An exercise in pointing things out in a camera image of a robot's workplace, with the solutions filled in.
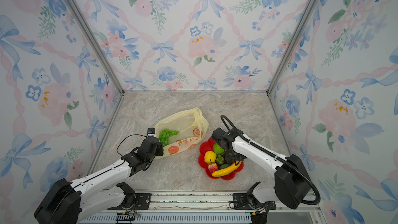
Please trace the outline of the pale yellow plastic bag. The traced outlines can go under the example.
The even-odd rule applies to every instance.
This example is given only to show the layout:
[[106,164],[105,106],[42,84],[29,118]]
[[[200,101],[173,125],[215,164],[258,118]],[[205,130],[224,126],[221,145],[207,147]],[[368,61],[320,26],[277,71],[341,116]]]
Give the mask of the pale yellow plastic bag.
[[155,125],[156,137],[164,129],[179,131],[170,138],[169,145],[163,146],[164,155],[161,158],[173,156],[194,148],[203,142],[209,122],[204,118],[199,108],[192,108],[168,116]]

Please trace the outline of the purple mangosteen green calyx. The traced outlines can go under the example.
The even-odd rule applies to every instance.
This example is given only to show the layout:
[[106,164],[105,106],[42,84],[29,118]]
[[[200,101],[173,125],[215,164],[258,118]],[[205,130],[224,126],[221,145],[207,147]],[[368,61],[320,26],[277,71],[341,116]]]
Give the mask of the purple mangosteen green calyx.
[[219,166],[223,165],[225,163],[224,157],[220,156],[216,158],[216,164]]

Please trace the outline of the green grapes bunch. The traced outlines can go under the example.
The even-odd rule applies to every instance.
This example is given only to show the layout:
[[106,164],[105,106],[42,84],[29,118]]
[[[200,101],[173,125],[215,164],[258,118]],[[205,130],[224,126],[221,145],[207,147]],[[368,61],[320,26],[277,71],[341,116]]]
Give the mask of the green grapes bunch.
[[164,129],[159,134],[159,141],[163,144],[163,146],[169,145],[170,138],[179,134],[179,131]]

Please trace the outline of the red flower-shaped plate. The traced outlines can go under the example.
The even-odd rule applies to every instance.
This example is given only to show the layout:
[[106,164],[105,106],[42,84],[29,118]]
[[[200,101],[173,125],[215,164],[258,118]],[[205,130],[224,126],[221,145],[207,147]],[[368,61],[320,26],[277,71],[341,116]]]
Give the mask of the red flower-shaped plate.
[[209,178],[225,181],[233,180],[237,173],[244,169],[243,162],[240,166],[236,166],[234,162],[227,162],[225,150],[212,138],[200,146],[198,164]]

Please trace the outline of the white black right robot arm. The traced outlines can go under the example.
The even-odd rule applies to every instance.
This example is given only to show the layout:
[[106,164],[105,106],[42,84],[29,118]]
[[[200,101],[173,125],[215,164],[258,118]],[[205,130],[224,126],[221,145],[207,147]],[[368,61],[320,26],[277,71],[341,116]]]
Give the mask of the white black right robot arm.
[[257,182],[247,191],[249,203],[259,208],[260,204],[280,201],[290,209],[297,209],[304,202],[310,191],[309,183],[303,178],[308,177],[300,158],[289,157],[274,152],[252,140],[241,130],[228,132],[217,128],[211,138],[226,152],[232,162],[249,159],[269,173],[274,182],[265,184]]

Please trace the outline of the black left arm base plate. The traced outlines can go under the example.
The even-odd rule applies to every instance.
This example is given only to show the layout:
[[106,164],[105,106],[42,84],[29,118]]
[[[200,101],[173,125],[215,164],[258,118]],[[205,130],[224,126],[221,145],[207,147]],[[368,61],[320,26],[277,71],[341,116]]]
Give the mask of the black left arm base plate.
[[122,203],[120,203],[116,207],[111,207],[108,210],[124,210],[124,211],[149,210],[150,202],[151,202],[150,193],[138,193],[134,195],[130,194],[124,197]]

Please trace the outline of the red fruit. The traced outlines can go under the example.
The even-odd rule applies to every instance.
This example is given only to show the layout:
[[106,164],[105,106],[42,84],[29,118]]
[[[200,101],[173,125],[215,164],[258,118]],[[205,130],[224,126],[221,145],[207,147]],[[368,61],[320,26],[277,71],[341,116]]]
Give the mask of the red fruit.
[[211,163],[208,165],[208,171],[210,174],[213,174],[214,172],[218,171],[218,165],[216,163]]

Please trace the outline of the aluminium corner frame post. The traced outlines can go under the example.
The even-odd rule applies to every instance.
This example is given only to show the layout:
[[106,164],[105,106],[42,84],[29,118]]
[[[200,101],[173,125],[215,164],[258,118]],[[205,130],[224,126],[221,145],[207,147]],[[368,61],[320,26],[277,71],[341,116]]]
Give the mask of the aluminium corner frame post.
[[303,34],[304,29],[306,28],[306,26],[309,22],[309,18],[311,16],[311,14],[313,13],[314,9],[316,8],[316,4],[318,3],[318,1],[319,0],[309,0],[307,5],[305,6],[302,17],[300,18],[300,20],[293,32],[291,42],[288,45],[285,54],[282,56],[282,59],[277,67],[277,70],[276,70],[274,76],[273,76],[271,84],[269,85],[269,88],[267,90],[267,96],[269,98],[271,98],[273,91],[277,88],[277,83],[283,73],[284,67],[289,62],[290,56],[292,55],[296,44],[299,43],[301,35]]
[[93,51],[95,52],[96,56],[99,58],[101,65],[104,67],[105,72],[110,77],[111,81],[116,86],[117,91],[123,95],[124,90],[117,79],[116,74],[114,73],[113,69],[111,68],[110,63],[104,56],[99,43],[97,42],[93,31],[91,30],[87,20],[84,18],[83,12],[79,8],[76,0],[65,0],[67,6],[71,9],[71,12],[74,14],[74,17],[77,20],[77,23],[82,30],[84,37],[86,38],[87,42],[91,45]]

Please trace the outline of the yellow banana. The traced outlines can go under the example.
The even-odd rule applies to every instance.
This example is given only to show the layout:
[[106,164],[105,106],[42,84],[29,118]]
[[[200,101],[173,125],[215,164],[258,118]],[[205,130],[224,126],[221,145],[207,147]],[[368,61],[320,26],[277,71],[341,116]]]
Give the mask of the yellow banana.
[[234,164],[230,165],[229,167],[227,167],[225,169],[221,169],[221,170],[213,172],[211,175],[213,177],[223,177],[223,176],[229,175],[232,172],[234,172],[237,169],[239,169],[241,164],[242,164],[242,161],[240,161],[239,163],[234,163]]

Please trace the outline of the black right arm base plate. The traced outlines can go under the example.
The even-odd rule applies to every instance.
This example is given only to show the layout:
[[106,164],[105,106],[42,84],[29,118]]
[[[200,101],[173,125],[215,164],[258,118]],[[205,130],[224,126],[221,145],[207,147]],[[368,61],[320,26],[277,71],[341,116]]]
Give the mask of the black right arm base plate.
[[260,203],[254,197],[248,196],[246,193],[234,193],[233,200],[229,204],[229,208],[235,210],[253,210],[260,211],[269,206],[269,210],[276,210],[275,202]]

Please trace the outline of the yellow fruit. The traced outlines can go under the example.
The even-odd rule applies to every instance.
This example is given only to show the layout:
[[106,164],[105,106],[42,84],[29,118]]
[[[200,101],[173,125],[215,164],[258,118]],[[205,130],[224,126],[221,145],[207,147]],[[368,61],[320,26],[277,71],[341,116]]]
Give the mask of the yellow fruit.
[[217,154],[213,151],[207,151],[204,155],[204,162],[206,164],[215,163],[217,159]]

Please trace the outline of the dark green avocado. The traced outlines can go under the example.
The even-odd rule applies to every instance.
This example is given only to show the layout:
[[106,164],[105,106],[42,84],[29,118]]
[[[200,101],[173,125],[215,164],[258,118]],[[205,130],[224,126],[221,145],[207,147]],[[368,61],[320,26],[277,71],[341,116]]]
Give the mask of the dark green avocado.
[[220,170],[223,170],[223,169],[228,168],[229,166],[230,166],[229,164],[225,163],[225,164],[221,165],[221,166],[219,167],[219,169],[220,169]]

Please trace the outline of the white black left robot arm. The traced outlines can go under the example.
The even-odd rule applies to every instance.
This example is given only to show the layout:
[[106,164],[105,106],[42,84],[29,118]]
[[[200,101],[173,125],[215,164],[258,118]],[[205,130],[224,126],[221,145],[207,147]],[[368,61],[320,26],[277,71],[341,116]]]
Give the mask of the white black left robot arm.
[[77,224],[108,208],[131,208],[136,202],[135,191],[124,179],[146,171],[154,158],[162,155],[163,144],[149,134],[141,146],[110,166],[72,181],[56,181],[34,212],[34,218],[40,224]]

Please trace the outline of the aluminium corner frame post left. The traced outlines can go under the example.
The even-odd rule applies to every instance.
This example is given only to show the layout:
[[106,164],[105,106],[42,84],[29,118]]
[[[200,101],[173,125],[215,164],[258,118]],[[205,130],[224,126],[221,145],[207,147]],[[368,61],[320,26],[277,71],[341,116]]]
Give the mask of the aluminium corner frame post left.
[[87,20],[84,18],[83,12],[79,8],[76,0],[65,0],[67,6],[71,9],[71,12],[74,14],[74,17],[77,20],[77,23],[82,30],[84,37],[86,38],[87,42],[91,45],[93,51],[95,52],[96,56],[99,58],[101,65],[104,67],[105,72],[110,77],[111,81],[116,86],[117,91],[123,95],[124,90],[117,79],[116,74],[114,73],[113,69],[111,68],[110,63],[104,56],[99,43],[97,42],[93,31],[91,30]]

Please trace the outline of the green fruit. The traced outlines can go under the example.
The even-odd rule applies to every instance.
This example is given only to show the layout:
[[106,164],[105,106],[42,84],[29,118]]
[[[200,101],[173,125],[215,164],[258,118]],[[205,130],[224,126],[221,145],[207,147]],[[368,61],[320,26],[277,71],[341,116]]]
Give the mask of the green fruit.
[[225,150],[218,144],[214,144],[212,147],[212,151],[218,156],[222,157],[225,154]]

